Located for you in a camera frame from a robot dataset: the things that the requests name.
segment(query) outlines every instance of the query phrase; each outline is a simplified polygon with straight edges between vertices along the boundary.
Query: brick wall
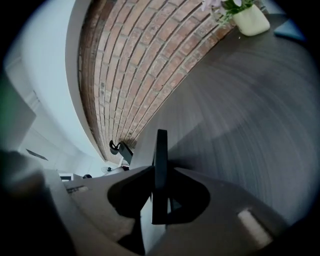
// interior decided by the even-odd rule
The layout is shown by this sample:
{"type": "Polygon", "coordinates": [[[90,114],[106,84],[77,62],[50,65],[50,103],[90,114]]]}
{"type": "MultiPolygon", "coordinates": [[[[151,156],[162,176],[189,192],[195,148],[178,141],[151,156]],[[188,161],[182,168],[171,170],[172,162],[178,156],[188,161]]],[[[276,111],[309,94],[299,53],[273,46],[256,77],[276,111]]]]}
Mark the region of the brick wall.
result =
{"type": "Polygon", "coordinates": [[[109,141],[134,148],[139,133],[188,72],[231,29],[201,0],[94,1],[79,51],[85,113],[103,156],[109,141]]]}

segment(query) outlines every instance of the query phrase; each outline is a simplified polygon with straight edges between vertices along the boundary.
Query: white wall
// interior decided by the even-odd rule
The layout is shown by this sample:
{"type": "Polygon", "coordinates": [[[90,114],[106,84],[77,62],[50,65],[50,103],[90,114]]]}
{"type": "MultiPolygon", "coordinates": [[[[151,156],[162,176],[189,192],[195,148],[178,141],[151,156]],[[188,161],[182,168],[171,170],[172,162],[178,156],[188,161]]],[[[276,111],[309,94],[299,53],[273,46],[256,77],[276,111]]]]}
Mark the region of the white wall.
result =
{"type": "Polygon", "coordinates": [[[80,151],[101,158],[81,105],[78,72],[69,72],[70,68],[77,70],[80,31],[89,4],[88,0],[43,4],[22,31],[21,58],[33,90],[53,122],[80,151]],[[75,27],[69,26],[70,20],[75,27]],[[72,32],[72,52],[66,52],[67,31],[72,32]],[[66,65],[66,59],[73,61],[66,65]],[[67,76],[74,76],[70,84],[67,76]],[[76,105],[72,97],[77,98],[76,105]]]}
{"type": "Polygon", "coordinates": [[[21,38],[17,38],[3,63],[9,81],[24,103],[21,109],[15,108],[15,114],[23,114],[27,108],[35,114],[31,127],[26,128],[26,135],[22,142],[19,142],[18,151],[40,162],[44,169],[57,170],[60,173],[76,173],[81,176],[90,174],[92,177],[99,177],[104,175],[102,167],[116,168],[113,163],[104,162],[100,157],[94,158],[80,151],[48,115],[33,90],[27,69],[22,62],[21,46],[21,38]],[[30,155],[26,149],[47,160],[30,155]]]}

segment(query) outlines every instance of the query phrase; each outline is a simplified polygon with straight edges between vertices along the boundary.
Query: gray table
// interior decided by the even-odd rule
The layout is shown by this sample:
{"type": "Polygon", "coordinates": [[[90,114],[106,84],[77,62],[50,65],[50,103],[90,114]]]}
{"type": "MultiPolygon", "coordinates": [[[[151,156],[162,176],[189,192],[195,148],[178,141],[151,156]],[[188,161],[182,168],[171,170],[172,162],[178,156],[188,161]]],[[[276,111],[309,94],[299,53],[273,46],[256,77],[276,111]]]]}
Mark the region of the gray table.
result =
{"type": "Polygon", "coordinates": [[[271,30],[235,29],[190,72],[138,137],[131,168],[152,164],[158,129],[177,166],[240,185],[289,223],[319,185],[319,76],[308,51],[271,30]]]}

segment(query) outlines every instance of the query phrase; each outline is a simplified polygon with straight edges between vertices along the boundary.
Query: white flower pot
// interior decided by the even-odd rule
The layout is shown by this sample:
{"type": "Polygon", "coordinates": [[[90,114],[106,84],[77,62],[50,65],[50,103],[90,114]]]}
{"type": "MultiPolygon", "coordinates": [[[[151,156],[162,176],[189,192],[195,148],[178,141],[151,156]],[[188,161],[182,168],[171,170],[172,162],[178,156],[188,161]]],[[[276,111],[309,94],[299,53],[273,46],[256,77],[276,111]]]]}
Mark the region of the white flower pot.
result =
{"type": "Polygon", "coordinates": [[[269,21],[255,4],[233,15],[233,20],[240,32],[248,37],[258,35],[270,29],[269,21]]]}

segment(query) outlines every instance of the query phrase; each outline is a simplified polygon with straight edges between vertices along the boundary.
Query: blue object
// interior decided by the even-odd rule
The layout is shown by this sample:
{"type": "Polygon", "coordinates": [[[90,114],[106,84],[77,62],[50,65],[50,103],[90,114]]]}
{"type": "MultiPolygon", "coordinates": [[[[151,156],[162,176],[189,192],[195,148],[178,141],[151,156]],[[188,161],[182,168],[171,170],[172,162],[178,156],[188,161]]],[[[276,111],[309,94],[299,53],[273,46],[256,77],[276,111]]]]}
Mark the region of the blue object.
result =
{"type": "Polygon", "coordinates": [[[292,21],[292,19],[287,20],[281,26],[277,27],[274,30],[274,34],[280,37],[286,37],[299,41],[306,41],[305,36],[301,33],[296,24],[292,21]]]}

